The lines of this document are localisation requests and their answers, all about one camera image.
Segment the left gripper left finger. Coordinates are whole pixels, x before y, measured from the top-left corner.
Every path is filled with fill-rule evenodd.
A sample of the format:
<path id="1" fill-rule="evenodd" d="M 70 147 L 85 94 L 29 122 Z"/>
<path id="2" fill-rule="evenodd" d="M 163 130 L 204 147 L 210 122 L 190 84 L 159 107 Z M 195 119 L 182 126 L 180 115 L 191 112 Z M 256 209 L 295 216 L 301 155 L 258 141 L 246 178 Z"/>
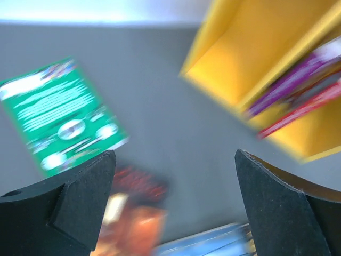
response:
<path id="1" fill-rule="evenodd" d="M 1 255 L 90 255 L 116 167 L 107 150 L 1 196 Z"/>

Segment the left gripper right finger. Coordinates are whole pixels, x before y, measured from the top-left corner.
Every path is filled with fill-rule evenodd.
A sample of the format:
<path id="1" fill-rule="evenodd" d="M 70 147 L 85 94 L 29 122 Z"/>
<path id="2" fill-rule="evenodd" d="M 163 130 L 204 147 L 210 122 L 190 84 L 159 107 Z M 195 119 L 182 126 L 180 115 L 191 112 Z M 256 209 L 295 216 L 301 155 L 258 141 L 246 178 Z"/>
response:
<path id="1" fill-rule="evenodd" d="M 340 255 L 340 192 L 244 151 L 239 186 L 258 255 Z"/>

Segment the dark blue 1984 book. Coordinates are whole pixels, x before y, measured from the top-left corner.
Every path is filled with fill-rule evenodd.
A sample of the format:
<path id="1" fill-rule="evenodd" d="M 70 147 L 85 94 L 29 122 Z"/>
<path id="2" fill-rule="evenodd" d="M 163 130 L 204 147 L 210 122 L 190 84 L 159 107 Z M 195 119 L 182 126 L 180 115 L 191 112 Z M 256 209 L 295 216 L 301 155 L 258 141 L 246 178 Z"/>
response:
<path id="1" fill-rule="evenodd" d="M 158 246 L 157 256 L 256 255 L 250 225 L 231 223 Z"/>

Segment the brown Edward Tulane book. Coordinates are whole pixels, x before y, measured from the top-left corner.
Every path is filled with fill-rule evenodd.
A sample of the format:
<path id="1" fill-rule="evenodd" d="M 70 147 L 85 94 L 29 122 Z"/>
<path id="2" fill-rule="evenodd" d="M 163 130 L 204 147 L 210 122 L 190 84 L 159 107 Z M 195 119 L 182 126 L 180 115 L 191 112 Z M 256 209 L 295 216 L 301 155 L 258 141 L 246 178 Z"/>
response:
<path id="1" fill-rule="evenodd" d="M 153 255 L 163 233 L 168 191 L 165 176 L 118 165 L 91 255 Z"/>

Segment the red 13-Storey Treehouse book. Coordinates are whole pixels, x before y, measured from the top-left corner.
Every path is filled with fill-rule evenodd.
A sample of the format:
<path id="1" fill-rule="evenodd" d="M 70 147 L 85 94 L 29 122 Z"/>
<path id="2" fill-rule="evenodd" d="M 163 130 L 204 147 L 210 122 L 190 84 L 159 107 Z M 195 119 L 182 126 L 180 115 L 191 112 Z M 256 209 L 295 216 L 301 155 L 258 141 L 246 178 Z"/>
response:
<path id="1" fill-rule="evenodd" d="M 333 101 L 340 97 L 340 79 L 322 90 L 320 93 L 307 100 L 304 104 L 294 109 L 293 111 L 284 115 L 283 118 L 279 119 L 271 126 L 261 130 L 258 133 L 260 138 L 266 138 L 272 133 L 276 132 L 279 129 L 282 129 L 286 125 L 292 123 L 293 121 L 301 118 L 302 116 L 307 115 L 311 111 L 327 104 L 330 101 Z"/>

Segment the purple paperback book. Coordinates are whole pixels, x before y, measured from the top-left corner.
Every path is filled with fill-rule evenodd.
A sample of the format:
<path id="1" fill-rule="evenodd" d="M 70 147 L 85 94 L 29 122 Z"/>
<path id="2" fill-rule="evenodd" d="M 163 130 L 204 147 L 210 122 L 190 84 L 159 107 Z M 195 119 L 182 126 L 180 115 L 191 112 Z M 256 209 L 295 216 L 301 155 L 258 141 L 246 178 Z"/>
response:
<path id="1" fill-rule="evenodd" d="M 300 85 L 339 60 L 340 37 L 338 36 L 316 48 L 294 69 L 273 83 L 270 89 L 246 110 L 246 115 L 249 118 L 258 115 L 267 107 L 285 98 Z"/>

